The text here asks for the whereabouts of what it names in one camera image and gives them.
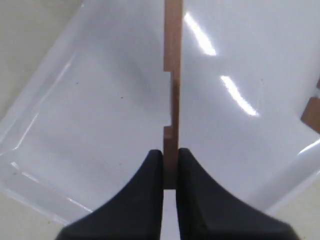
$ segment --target wooden stick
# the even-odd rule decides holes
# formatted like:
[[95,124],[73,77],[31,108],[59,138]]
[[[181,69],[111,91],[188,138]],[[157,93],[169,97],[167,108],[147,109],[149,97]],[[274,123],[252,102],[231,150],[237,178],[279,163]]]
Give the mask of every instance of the wooden stick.
[[163,131],[164,189],[175,189],[179,147],[183,0],[165,0],[164,71],[171,72],[171,125]]

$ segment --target glossy white surface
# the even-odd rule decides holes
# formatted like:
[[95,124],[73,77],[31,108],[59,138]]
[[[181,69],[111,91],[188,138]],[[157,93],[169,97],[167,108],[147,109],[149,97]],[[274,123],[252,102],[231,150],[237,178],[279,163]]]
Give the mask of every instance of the glossy white surface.
[[[185,3],[180,145],[268,210],[320,167],[319,147],[306,149],[319,137],[299,120],[319,75],[318,3],[202,2]],[[1,123],[4,188],[72,221],[162,148],[162,17],[145,0],[82,8]],[[162,234],[176,231],[168,221]]]

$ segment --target beige floor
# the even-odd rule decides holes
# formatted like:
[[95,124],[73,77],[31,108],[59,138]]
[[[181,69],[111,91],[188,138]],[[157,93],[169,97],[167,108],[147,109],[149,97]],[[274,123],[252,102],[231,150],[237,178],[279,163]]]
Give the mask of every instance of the beige floor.
[[[0,0],[0,119],[82,0]],[[320,236],[320,180],[278,211],[302,239]],[[0,239],[53,240],[62,226],[0,193]]]

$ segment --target white plastic tray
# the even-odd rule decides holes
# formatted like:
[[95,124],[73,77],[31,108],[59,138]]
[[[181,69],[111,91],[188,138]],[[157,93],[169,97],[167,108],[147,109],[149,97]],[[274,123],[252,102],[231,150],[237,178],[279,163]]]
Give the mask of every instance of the white plastic tray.
[[[320,2],[186,0],[180,146],[271,213],[317,177],[300,115],[319,77]],[[6,194],[65,223],[114,196],[170,124],[162,0],[87,1],[0,124]],[[165,193],[164,235],[177,232]]]

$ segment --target wooden piece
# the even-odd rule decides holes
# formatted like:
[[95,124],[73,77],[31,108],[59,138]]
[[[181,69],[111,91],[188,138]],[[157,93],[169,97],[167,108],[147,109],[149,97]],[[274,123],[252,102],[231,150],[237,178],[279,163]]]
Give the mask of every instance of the wooden piece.
[[164,71],[171,72],[171,126],[163,131],[164,188],[175,189],[179,147],[183,0],[165,0]]
[[302,114],[301,121],[320,134],[320,99],[311,97]]

